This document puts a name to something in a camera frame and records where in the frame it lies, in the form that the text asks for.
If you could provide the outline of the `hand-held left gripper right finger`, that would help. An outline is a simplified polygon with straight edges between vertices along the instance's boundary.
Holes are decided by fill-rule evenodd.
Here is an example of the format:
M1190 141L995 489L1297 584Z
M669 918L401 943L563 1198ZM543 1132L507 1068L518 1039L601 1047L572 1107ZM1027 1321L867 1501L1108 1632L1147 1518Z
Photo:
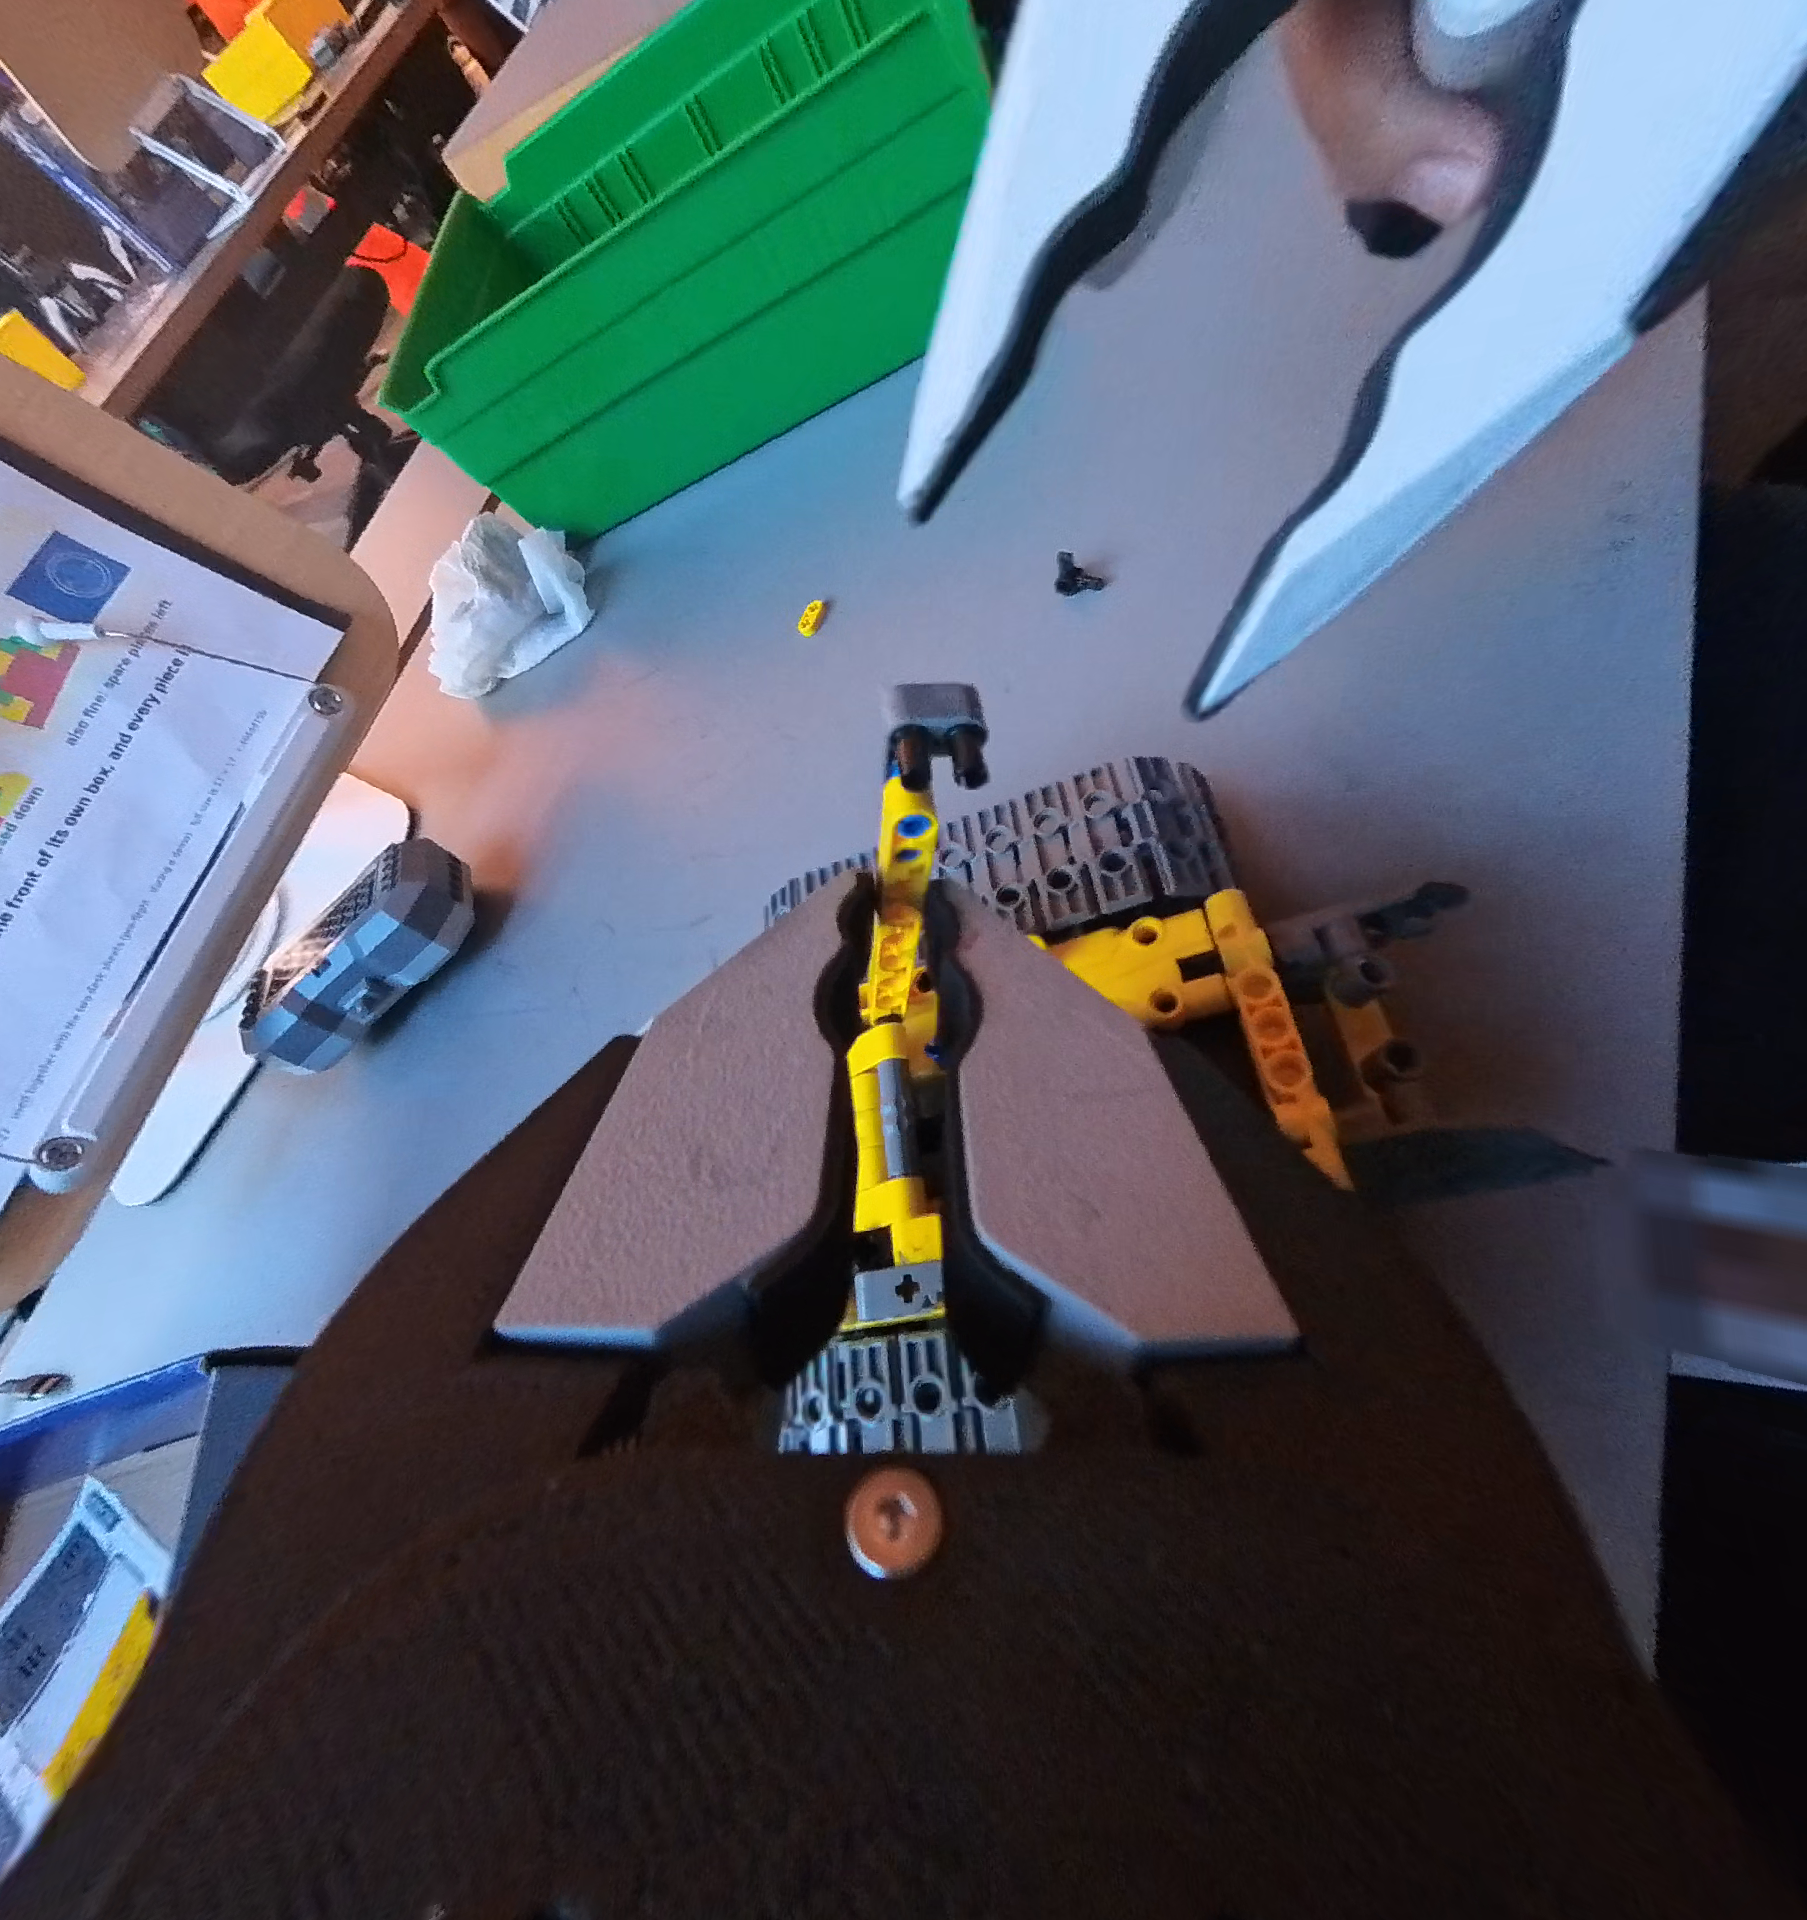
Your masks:
M1297 1348L1147 1032L948 881L938 1046L944 1297L989 1389L1050 1350L1123 1372Z

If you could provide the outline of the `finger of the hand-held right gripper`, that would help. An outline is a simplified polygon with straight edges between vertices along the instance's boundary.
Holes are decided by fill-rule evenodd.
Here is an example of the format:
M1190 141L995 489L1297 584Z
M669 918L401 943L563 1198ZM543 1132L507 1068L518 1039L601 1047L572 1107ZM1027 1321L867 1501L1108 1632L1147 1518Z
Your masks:
M1454 516L1807 171L1807 3L1418 4L1426 76L1504 113L1470 253L1380 352L1185 709L1205 718Z
M1027 388L1065 293L1141 223L1180 123L1287 3L1027 3L916 385L898 503L927 524Z

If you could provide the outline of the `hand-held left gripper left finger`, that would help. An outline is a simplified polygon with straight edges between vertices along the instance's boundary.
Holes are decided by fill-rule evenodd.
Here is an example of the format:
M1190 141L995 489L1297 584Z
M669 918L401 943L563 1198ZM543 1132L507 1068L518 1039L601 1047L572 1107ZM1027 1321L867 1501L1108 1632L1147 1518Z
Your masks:
M494 1330L747 1364L783 1386L836 1330L854 1174L842 1049L867 874L788 911L638 1039Z

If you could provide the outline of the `yellow toy tracked robot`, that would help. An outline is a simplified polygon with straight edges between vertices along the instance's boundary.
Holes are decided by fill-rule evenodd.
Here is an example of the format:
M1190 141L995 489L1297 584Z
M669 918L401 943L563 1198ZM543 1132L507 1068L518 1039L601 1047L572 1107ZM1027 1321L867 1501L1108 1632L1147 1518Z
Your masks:
M1387 1207L1576 1179L1599 1160L1526 1127L1420 1125L1424 1058L1390 1019L1388 947L1470 901L1424 881L1403 895L1255 918L1228 867L1204 774L1114 758L948 820L932 843L904 809L893 857L1046 949L1155 1036L1232 1023L1277 1134L1333 1183ZM954 1340L943 1288L938 997L923 938L886 1001L901 1038L850 1049L855 1236L839 1330L783 1389L777 1451L800 1459L1020 1454L1027 1392L991 1400Z

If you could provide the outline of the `grey connector two black pins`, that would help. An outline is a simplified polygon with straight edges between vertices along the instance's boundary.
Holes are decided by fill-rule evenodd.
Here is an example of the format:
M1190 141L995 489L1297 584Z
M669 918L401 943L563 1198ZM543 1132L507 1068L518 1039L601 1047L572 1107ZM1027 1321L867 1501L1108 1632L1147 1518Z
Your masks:
M987 715L970 684L901 684L886 692L886 768L911 794L928 794L935 765L949 761L963 789L981 789L987 773Z

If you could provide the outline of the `grey desk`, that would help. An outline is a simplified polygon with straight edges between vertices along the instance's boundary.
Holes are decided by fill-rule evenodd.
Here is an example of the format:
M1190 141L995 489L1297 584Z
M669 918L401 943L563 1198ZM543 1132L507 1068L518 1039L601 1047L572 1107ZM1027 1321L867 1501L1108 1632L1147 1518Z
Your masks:
M1398 949L1432 1114L1611 1165L1672 1143L1705 307L1190 726L1240 577L1464 238L1364 253L1266 50L1164 159L1165 212L1071 292L927 526L894 503L906 372L604 537L592 630L522 684L458 705L409 663L358 768L471 865L475 949L362 1058L250 1083L167 1199L104 1202L16 1370L88 1392L311 1340L779 883L871 843L883 692L907 679L981 687L993 796L1108 757L1200 767L1268 914L1468 886ZM1059 597L1058 552L1108 589Z

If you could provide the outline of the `person's right hand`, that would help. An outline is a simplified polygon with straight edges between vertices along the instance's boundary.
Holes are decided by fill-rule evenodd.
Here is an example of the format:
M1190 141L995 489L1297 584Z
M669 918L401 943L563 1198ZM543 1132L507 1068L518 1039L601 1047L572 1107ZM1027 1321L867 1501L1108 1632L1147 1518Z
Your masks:
M1299 122L1380 259L1424 253L1473 218L1497 177L1500 128L1471 96L1429 84L1407 3L1299 3L1277 23Z

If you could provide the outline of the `green plastic bin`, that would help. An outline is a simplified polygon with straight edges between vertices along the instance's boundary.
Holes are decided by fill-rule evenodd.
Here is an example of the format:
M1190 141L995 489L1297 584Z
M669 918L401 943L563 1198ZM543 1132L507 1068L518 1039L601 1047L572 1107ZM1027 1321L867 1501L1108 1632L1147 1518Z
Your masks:
M697 3L458 191L381 402L598 537L927 348L987 131L963 3Z

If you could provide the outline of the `grey brick battery block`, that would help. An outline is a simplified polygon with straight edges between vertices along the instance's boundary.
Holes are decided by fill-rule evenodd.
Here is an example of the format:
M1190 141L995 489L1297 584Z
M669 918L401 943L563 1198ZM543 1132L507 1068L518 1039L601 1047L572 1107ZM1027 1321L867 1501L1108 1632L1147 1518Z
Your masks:
M458 955L472 924L475 886L456 854L425 837L386 846L250 976L243 1055L296 1072L334 1068Z

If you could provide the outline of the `white crumpled tissue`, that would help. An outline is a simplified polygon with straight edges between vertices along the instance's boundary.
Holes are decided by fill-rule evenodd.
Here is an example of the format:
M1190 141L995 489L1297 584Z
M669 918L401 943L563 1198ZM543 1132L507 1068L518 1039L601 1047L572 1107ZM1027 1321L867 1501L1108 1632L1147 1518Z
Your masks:
M585 564L551 531L479 512L435 560L429 670L477 702L579 637L594 618Z

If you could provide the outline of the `dark blue cardboard kit box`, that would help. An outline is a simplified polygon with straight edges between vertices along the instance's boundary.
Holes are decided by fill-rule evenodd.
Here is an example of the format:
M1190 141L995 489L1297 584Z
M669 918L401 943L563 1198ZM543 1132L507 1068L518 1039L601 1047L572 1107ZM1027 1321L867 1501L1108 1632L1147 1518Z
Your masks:
M170 1549L162 1628L237 1463L299 1355L296 1348L217 1352L97 1393L0 1402L15 1413L0 1424L0 1606L69 1516L82 1484L96 1477Z

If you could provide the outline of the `printed instruction sheet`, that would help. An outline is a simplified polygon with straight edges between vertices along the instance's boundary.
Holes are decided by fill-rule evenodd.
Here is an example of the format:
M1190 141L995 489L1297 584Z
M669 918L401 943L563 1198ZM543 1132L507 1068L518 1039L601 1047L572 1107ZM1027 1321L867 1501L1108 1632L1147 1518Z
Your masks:
M0 1215L344 630L0 454Z

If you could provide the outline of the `bag of toy parts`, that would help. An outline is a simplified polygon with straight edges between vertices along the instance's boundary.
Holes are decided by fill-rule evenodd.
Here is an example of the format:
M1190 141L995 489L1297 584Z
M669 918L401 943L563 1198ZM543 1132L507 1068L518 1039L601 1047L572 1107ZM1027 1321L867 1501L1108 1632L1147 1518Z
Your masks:
M89 1477L0 1606L0 1882L144 1676L170 1568L170 1549Z

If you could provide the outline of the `yellow storage bin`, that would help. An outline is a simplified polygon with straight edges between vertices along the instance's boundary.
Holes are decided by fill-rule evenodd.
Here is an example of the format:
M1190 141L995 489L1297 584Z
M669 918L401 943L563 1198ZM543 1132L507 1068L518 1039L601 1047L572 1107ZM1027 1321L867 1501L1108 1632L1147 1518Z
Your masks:
M206 62L202 81L220 103L259 123L276 123L308 92L314 66L308 50L291 42L291 32L276 21L271 7L256 7L243 28Z

